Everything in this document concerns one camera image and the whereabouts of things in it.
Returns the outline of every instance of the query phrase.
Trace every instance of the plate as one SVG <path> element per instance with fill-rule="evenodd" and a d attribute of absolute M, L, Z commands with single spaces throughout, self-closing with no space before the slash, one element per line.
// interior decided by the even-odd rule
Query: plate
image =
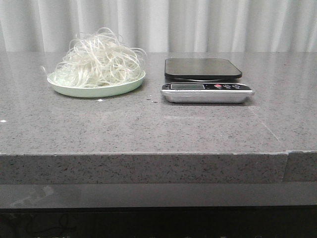
<path fill-rule="evenodd" d="M 142 72 L 142 75 L 139 79 L 133 82 L 127 82 L 119 85 L 111 85 L 104 87 L 96 88 L 78 88 L 78 87 L 66 87 L 60 86 L 52 82 L 48 77 L 48 82 L 52 88 L 63 95 L 77 97 L 77 98 L 102 98 L 102 97 L 111 97 L 115 95 L 124 94 L 138 88 L 144 80 L 145 71 Z"/>

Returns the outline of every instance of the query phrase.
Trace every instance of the white curtain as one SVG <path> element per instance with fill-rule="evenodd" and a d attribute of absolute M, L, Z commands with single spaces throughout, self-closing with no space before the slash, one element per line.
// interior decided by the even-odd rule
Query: white curtain
<path fill-rule="evenodd" d="M 316 52 L 317 0 L 0 0 L 0 51 L 108 27 L 147 52 Z"/>

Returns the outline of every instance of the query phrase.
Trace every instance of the white strands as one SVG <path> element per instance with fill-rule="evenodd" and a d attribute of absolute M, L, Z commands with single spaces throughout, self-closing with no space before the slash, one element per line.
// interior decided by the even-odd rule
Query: white strands
<path fill-rule="evenodd" d="M 108 28 L 71 43 L 74 47 L 49 75 L 56 85 L 80 88 L 119 85 L 135 81 L 143 73 L 145 51 L 124 46 Z"/>

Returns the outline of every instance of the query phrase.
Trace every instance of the speckled stone surface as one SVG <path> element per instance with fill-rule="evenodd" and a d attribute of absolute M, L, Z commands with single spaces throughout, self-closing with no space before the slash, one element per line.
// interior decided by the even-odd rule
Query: speckled stone surface
<path fill-rule="evenodd" d="M 0 183 L 316 180 L 292 178 L 317 156 L 316 53 L 149 54 L 143 85 L 102 101 L 49 86 L 40 66 L 51 72 L 64 54 L 0 53 Z M 169 57 L 228 59 L 256 93 L 239 105 L 169 103 Z"/>

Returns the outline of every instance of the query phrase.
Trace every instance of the digital kitchen scale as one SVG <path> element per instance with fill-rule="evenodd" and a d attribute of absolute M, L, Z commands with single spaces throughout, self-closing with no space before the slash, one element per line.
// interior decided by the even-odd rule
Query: digital kitchen scale
<path fill-rule="evenodd" d="M 254 93 L 241 77 L 226 59 L 166 59 L 161 93 L 173 103 L 242 103 Z"/>

